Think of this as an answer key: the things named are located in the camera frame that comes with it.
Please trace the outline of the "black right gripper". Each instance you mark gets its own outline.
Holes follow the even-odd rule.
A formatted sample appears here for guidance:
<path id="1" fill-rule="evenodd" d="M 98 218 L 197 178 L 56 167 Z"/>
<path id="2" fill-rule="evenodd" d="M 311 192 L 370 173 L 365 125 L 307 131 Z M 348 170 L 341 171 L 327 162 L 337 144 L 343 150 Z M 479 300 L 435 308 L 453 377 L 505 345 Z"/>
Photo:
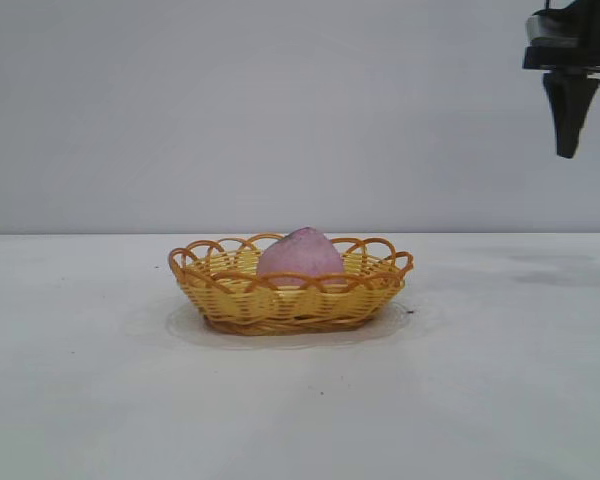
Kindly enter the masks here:
<path id="1" fill-rule="evenodd" d="M 573 1 L 563 8 L 547 1 L 529 16 L 525 29 L 529 45 L 524 69 L 578 74 L 548 72 L 542 79 L 553 118 L 556 154 L 572 159 L 600 87 L 600 79 L 584 75 L 600 73 L 600 1 Z"/>

